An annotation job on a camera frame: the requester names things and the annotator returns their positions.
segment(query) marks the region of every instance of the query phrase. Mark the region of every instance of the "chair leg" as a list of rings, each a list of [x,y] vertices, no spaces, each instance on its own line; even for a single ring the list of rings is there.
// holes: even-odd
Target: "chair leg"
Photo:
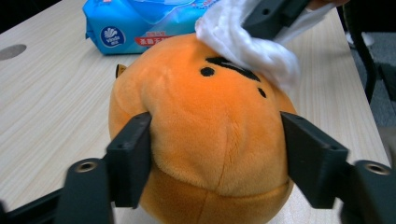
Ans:
[[[361,36],[362,29],[359,23],[359,9],[358,3],[360,0],[350,0],[348,3],[343,5],[344,20],[346,22],[346,28],[350,32],[353,43],[356,50],[363,61],[364,67],[367,72],[367,81],[364,91],[366,93],[367,101],[371,102],[373,98],[373,92],[375,88],[376,79],[378,77],[378,71],[376,69],[374,60],[370,51],[364,43],[363,37]]]

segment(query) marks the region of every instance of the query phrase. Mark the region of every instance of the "plush toy ear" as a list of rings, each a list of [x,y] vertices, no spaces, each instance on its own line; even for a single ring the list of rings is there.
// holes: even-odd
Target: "plush toy ear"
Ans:
[[[116,78],[119,77],[123,71],[125,71],[126,66],[123,64],[117,64],[117,69],[116,69]]]

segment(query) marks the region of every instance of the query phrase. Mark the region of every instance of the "fabric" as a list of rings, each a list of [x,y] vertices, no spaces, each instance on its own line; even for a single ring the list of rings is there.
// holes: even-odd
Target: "fabric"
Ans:
[[[283,29],[274,41],[251,37],[242,24],[260,1],[221,0],[196,22],[198,39],[217,53],[246,69],[264,74],[284,91],[300,78],[296,56],[282,46],[320,22],[334,4],[300,15],[290,28]]]
[[[169,38],[115,81],[109,130],[149,112],[152,169],[141,198],[162,223],[263,223],[288,199],[280,111],[288,96],[195,34]]]

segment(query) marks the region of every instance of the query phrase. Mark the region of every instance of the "table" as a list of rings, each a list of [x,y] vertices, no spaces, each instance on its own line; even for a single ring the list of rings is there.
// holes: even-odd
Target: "table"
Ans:
[[[110,141],[116,65],[139,55],[102,55],[84,38],[83,4],[63,0],[0,35],[0,49],[27,47],[0,61],[0,199],[8,211],[60,188],[71,164],[102,158]],[[303,72],[289,92],[299,114],[350,148],[348,161],[389,165],[336,11],[287,47]],[[141,209],[116,209],[116,220],[155,223]],[[338,222],[338,210],[310,208],[297,188],[271,221]]]

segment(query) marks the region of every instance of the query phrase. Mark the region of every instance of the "orange fabric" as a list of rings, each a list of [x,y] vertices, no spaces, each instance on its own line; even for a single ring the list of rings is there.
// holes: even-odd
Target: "orange fabric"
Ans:
[[[132,116],[152,116],[153,169],[141,204],[165,223],[260,223],[290,195],[279,111],[295,113],[291,101],[260,74],[253,80],[208,60],[218,58],[195,35],[172,37],[113,88],[112,138]]]

